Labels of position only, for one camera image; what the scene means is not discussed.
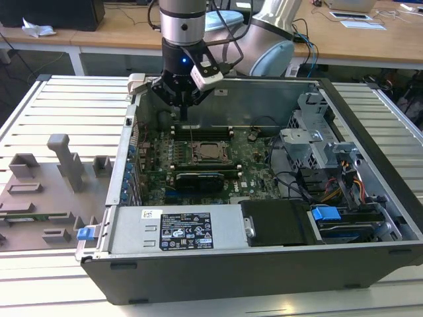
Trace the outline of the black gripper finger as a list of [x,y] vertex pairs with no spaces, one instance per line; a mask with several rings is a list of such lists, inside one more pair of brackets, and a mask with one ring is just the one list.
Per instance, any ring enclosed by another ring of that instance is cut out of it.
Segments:
[[178,77],[159,77],[151,84],[152,91],[168,106],[180,110],[180,119],[184,119],[184,85]]
[[194,90],[192,92],[186,92],[184,94],[184,119],[188,119],[188,108],[191,106],[199,105],[212,90],[206,90],[204,92],[200,90]]

